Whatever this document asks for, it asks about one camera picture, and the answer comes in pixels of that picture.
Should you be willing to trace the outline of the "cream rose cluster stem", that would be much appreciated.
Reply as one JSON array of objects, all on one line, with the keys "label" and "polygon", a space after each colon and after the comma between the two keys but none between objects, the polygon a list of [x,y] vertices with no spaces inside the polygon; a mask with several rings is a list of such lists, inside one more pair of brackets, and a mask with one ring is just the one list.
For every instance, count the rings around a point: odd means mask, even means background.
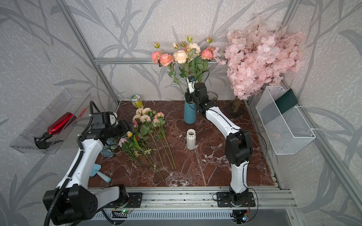
[{"label": "cream rose cluster stem", "polygon": [[194,76],[197,78],[201,69],[204,68],[203,60],[201,59],[201,48],[197,43],[193,42],[192,36],[187,36],[186,41],[182,41],[177,51],[173,54],[173,63],[170,64],[169,76],[174,79],[174,82],[179,84],[179,78],[188,78]]}]

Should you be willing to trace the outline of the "single pink rose stem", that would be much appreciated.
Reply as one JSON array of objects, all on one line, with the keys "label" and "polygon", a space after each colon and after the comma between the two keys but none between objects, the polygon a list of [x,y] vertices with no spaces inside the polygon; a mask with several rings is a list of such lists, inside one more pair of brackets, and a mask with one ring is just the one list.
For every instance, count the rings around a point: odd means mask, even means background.
[{"label": "single pink rose stem", "polygon": [[212,39],[208,38],[206,42],[208,43],[208,46],[195,59],[195,75],[197,79],[201,79],[203,77],[203,72],[209,70],[209,62],[215,58],[215,47],[210,45],[212,43]]}]

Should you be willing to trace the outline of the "pink peach rose stem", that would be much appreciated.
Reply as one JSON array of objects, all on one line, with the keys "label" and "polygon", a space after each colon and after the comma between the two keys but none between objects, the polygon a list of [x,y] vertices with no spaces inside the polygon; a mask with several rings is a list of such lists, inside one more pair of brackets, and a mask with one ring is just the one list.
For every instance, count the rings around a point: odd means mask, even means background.
[{"label": "pink peach rose stem", "polygon": [[153,46],[156,51],[151,55],[152,62],[159,67],[166,67],[168,69],[168,76],[173,79],[173,82],[177,84],[177,86],[183,92],[181,82],[176,76],[176,70],[174,68],[176,61],[174,60],[174,57],[161,49],[161,46],[158,42],[153,43]]}]

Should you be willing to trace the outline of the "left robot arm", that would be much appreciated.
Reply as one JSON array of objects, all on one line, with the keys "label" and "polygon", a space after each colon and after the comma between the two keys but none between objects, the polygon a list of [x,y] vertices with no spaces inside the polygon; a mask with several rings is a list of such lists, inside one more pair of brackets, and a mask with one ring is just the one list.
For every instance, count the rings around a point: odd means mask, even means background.
[{"label": "left robot arm", "polygon": [[44,225],[76,225],[92,219],[111,203],[128,202],[129,195],[124,185],[115,185],[92,193],[88,189],[88,182],[107,139],[126,135],[133,128],[133,122],[117,120],[116,113],[101,112],[95,103],[90,101],[90,120],[84,131],[77,136],[79,149],[76,157],[57,187],[43,196],[47,210]]}]

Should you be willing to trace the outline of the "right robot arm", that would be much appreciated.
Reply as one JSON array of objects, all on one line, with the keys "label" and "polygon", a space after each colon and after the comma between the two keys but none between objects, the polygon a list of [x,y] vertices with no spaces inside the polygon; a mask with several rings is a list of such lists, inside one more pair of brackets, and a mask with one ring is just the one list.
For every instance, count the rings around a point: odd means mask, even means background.
[{"label": "right robot arm", "polygon": [[225,137],[225,156],[232,166],[229,200],[235,207],[242,206],[252,195],[247,186],[247,169],[253,154],[251,131],[243,131],[223,114],[214,101],[209,100],[203,82],[189,82],[185,97],[186,101],[193,102],[195,110],[212,122]]}]

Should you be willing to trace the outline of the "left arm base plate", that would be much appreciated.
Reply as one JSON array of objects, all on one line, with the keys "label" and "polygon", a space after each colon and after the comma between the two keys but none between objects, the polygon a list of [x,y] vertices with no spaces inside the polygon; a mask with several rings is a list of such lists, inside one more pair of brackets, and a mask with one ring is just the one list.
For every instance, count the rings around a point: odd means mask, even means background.
[{"label": "left arm base plate", "polygon": [[128,200],[122,203],[119,208],[140,208],[143,193],[129,193]]}]

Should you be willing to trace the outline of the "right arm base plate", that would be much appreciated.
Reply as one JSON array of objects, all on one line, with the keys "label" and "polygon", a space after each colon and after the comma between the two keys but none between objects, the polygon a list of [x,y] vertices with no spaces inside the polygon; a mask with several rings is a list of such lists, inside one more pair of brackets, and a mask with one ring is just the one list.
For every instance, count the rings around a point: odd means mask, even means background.
[{"label": "right arm base plate", "polygon": [[240,194],[235,194],[233,192],[217,192],[216,201],[220,208],[256,207],[254,195],[250,191],[245,191]]}]

